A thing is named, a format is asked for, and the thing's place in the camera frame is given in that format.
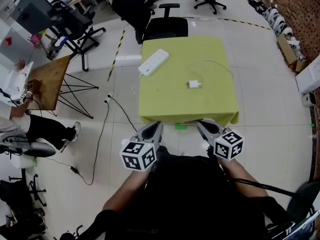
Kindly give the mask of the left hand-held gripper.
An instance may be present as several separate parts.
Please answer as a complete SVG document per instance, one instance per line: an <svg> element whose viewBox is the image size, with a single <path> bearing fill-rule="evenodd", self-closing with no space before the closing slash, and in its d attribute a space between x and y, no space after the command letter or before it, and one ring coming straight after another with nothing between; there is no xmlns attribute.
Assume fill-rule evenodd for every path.
<svg viewBox="0 0 320 240"><path fill-rule="evenodd" d="M144 172L151 168L157 160L164 125L155 121L140 128L129 140L121 143L119 155L126 169Z"/></svg>

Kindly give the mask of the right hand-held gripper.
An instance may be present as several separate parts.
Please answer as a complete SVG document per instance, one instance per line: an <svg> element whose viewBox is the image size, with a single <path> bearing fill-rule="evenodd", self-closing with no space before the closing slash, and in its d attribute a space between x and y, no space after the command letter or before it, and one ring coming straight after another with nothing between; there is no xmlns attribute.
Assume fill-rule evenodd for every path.
<svg viewBox="0 0 320 240"><path fill-rule="evenodd" d="M208 143L207 155L231 161L243 152L244 138L236 130L224 127L213 120L200 119L197 130L202 139Z"/></svg>

